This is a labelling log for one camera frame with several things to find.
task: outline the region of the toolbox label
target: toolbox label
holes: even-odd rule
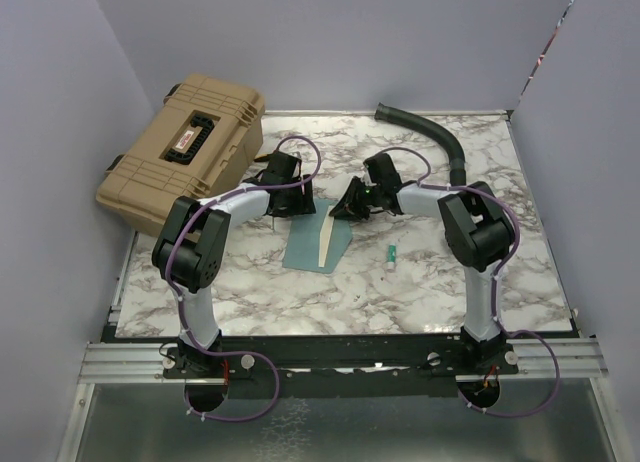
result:
[[[191,140],[191,137],[193,137],[193,134],[195,134],[195,131],[187,130],[173,147],[178,150],[183,150]]]

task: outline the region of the screw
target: screw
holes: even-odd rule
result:
[[[242,366],[243,369],[249,370],[251,367],[253,367],[256,363],[256,359],[253,358],[253,356],[249,355],[249,354],[245,354],[242,356],[242,358],[240,359],[240,365]]]
[[[437,354],[436,352],[431,352],[429,355],[427,355],[427,363],[431,367],[440,365],[440,362],[441,362],[440,354]]]
[[[173,369],[176,365],[176,361],[175,360],[171,360],[168,357],[165,357],[164,359],[162,359],[162,367],[165,369]]]
[[[516,354],[513,350],[510,350],[506,354],[504,354],[504,361],[509,365],[516,365],[518,363],[518,354]]]

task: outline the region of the teal paper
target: teal paper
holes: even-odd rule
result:
[[[318,267],[320,230],[329,206],[335,201],[314,199],[316,213],[294,217],[289,231],[287,250],[282,266],[287,269],[308,270],[321,274],[332,273],[351,242],[351,226],[346,220],[334,220],[329,251],[324,267]]]

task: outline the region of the toolbox handle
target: toolbox handle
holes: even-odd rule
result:
[[[173,148],[169,149],[169,152],[164,156],[164,160],[168,162],[176,162],[181,165],[189,165],[215,127],[213,119],[202,115],[194,115],[189,125],[191,125],[191,127],[202,127],[202,130],[196,137],[196,140],[191,142],[191,146],[184,153]]]

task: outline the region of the tan toolbox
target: tan toolbox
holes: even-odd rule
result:
[[[192,74],[164,102],[96,195],[152,236],[177,197],[211,197],[238,185],[262,146],[264,98],[253,89]]]

